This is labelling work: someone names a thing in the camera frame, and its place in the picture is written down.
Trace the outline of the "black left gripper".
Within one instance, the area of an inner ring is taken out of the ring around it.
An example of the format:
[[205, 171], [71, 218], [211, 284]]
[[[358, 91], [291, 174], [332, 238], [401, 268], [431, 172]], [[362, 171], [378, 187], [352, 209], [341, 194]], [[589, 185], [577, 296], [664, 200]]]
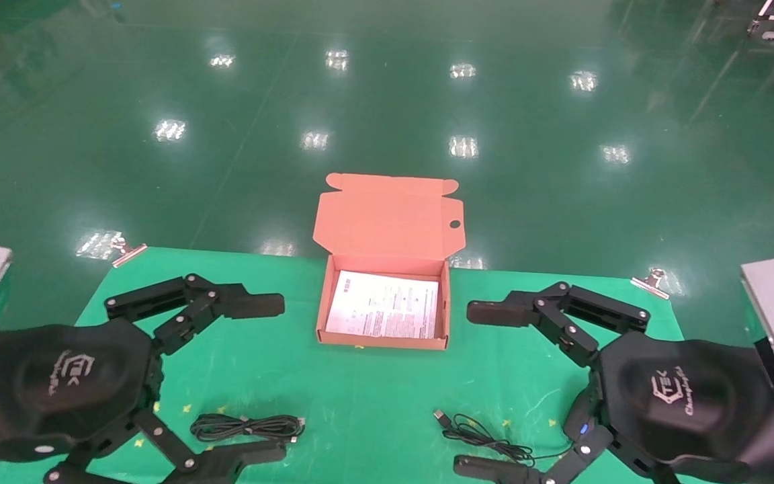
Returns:
[[[132, 324], [172, 310], [153, 339]], [[136, 430], [174, 466], [163, 483], [234, 483], [246, 467], [286, 457], [280, 440], [196, 454], [153, 411], [141, 410], [159, 398], [159, 354], [175, 354], [221, 317], [282, 315], [282, 294], [251, 294], [241, 283], [187, 274], [114, 295], [105, 311], [108, 319], [126, 321], [0, 331], [0, 462], [68, 454], [44, 483], [121, 483], [88, 472], [94, 460], [88, 449], [105, 456]]]

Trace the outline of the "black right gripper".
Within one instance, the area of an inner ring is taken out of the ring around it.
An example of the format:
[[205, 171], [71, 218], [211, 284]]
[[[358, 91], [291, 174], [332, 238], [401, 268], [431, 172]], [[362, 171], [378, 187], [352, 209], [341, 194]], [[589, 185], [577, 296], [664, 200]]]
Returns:
[[774, 414], [756, 350], [703, 340], [618, 337], [589, 388], [609, 450], [632, 471], [750, 471], [747, 451]]

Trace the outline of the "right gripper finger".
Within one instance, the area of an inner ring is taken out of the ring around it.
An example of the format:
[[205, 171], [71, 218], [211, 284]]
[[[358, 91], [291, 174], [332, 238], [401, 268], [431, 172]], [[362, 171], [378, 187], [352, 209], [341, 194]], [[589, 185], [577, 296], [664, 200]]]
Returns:
[[513, 290], [502, 301], [471, 300], [467, 319], [491, 327], [534, 327], [578, 367], [592, 365], [598, 342], [575, 319], [624, 335], [645, 333], [649, 312], [589, 289], [557, 282], [539, 292]]
[[494, 483], [571, 483], [606, 451], [638, 476], [654, 483], [679, 483], [670, 466], [684, 454], [682, 427], [645, 427], [641, 432], [612, 432], [583, 427], [565, 455], [546, 472], [505, 460], [458, 454], [456, 474]]

